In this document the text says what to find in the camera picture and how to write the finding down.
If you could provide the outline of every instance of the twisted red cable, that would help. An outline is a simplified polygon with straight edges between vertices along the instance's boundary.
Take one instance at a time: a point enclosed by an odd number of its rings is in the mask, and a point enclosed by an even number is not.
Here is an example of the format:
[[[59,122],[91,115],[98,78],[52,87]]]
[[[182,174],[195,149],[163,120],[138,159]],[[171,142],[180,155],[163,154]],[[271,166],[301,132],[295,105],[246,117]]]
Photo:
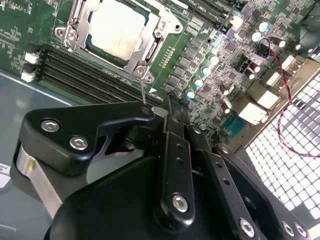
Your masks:
[[[296,151],[293,147],[289,146],[288,141],[285,142],[285,138],[282,136],[282,131],[281,131],[282,123],[281,123],[281,120],[284,117],[284,115],[285,115],[286,111],[288,110],[288,108],[293,104],[293,102],[292,102],[293,98],[292,98],[291,89],[290,89],[290,86],[289,86],[289,80],[286,77],[285,70],[282,67],[282,62],[280,61],[279,57],[273,51],[271,53],[273,55],[273,58],[280,65],[281,75],[282,75],[283,80],[284,80],[285,89],[288,92],[288,103],[284,107],[282,112],[280,113],[280,117],[279,117],[279,120],[278,120],[278,123],[277,123],[277,133],[278,133],[279,140],[282,143],[282,145],[284,145],[289,151],[291,151],[291,152],[293,152],[295,154],[298,154],[301,157],[305,157],[305,158],[320,158],[320,155],[314,156],[314,155],[312,155],[310,153],[301,153],[301,152]]]

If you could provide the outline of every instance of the motherboard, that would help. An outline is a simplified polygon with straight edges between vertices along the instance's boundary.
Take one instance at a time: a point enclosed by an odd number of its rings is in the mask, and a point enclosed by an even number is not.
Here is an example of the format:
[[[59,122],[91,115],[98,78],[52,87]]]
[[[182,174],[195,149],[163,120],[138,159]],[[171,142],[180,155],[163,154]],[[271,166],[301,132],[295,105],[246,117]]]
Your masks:
[[[0,0],[0,68],[80,104],[174,91],[210,139],[268,118],[316,0]]]

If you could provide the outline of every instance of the perforated panel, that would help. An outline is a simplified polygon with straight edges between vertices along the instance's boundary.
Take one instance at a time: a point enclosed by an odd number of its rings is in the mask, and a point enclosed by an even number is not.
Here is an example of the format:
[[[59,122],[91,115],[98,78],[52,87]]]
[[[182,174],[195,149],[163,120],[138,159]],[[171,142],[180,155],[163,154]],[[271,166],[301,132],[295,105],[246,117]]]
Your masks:
[[[280,144],[275,119],[246,149],[265,186],[290,210],[307,209],[320,221],[320,159],[301,157]],[[300,153],[320,155],[320,77],[294,99],[282,118],[282,135]]]

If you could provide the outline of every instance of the cpu socket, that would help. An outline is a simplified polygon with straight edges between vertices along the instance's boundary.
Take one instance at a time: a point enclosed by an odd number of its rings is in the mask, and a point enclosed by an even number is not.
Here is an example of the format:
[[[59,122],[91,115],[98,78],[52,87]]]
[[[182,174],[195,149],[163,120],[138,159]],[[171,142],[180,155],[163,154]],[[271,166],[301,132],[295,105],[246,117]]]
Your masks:
[[[54,33],[69,52],[128,79],[152,83],[153,61],[167,36],[180,34],[183,25],[160,2],[138,1],[74,0],[67,26]]]

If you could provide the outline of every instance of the white sticker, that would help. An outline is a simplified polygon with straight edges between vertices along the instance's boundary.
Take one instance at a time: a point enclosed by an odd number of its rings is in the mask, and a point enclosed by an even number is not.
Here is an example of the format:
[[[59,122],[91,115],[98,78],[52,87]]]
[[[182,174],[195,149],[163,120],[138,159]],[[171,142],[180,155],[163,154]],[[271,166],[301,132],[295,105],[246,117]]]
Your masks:
[[[0,163],[0,189],[4,188],[10,180],[10,166]]]

